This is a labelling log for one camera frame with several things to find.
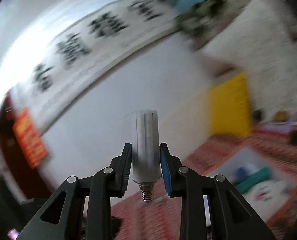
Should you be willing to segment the white LED corn bulb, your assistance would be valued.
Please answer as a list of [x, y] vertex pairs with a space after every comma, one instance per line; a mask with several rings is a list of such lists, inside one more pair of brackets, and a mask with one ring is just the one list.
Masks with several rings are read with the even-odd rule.
[[161, 179], [159, 125], [156, 110], [141, 109], [130, 116], [131, 180], [144, 203], [154, 199], [154, 186]]

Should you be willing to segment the pink storage box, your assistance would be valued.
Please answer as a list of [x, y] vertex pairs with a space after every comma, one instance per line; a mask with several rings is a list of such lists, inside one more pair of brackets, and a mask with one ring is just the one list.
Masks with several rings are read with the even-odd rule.
[[232, 156], [208, 171], [208, 177], [223, 175], [268, 224], [297, 218], [297, 178], [265, 159], [249, 146], [234, 150]]

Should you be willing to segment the teal pencil case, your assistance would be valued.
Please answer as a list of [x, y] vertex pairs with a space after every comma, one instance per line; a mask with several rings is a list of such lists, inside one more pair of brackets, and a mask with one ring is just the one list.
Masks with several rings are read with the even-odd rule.
[[244, 194], [248, 192], [256, 184], [266, 180], [270, 180], [271, 178], [272, 178], [271, 169], [269, 167], [264, 167], [260, 169], [258, 172], [247, 177], [241, 183], [235, 185], [235, 188], [240, 194]]

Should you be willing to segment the dark wooden door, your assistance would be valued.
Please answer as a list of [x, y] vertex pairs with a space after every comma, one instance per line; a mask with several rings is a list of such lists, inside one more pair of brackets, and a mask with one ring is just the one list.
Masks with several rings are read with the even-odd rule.
[[0, 106], [0, 150], [4, 161], [24, 196], [28, 199], [47, 199], [52, 192], [41, 178], [37, 169], [29, 166], [12, 129], [15, 111], [10, 93], [6, 93]]

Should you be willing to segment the patterned red bed cover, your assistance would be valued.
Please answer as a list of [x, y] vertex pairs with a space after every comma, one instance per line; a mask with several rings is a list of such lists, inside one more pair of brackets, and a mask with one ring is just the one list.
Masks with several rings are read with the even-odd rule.
[[[287, 143], [286, 136], [257, 133], [239, 138], [214, 135], [184, 160], [184, 165], [201, 175], [214, 171], [238, 150], [249, 146], [269, 164], [286, 172], [297, 181], [297, 146]], [[178, 239], [181, 200], [169, 198], [163, 181], [155, 188], [155, 200], [144, 203], [136, 193], [112, 207], [112, 215], [123, 220], [117, 239]], [[297, 187], [287, 202], [268, 220], [277, 239], [289, 233], [297, 219]]]

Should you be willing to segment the red door banner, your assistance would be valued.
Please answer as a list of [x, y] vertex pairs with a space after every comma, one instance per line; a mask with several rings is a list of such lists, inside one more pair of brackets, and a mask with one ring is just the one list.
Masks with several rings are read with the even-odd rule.
[[12, 130], [30, 168], [35, 169], [47, 156], [39, 132], [35, 128], [27, 108], [21, 111]]

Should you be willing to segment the yellow cushion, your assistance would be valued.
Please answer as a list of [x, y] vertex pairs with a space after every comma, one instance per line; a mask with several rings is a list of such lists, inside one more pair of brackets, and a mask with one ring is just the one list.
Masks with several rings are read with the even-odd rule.
[[253, 121], [251, 100], [245, 72], [209, 90], [210, 133], [249, 137]]

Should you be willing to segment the calligraphy wall scroll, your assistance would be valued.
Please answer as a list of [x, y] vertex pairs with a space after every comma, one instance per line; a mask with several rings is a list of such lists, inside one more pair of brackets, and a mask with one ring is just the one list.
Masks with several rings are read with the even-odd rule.
[[117, 0], [65, 29], [31, 60], [14, 92], [39, 132], [102, 75], [175, 30], [176, 12], [159, 0]]

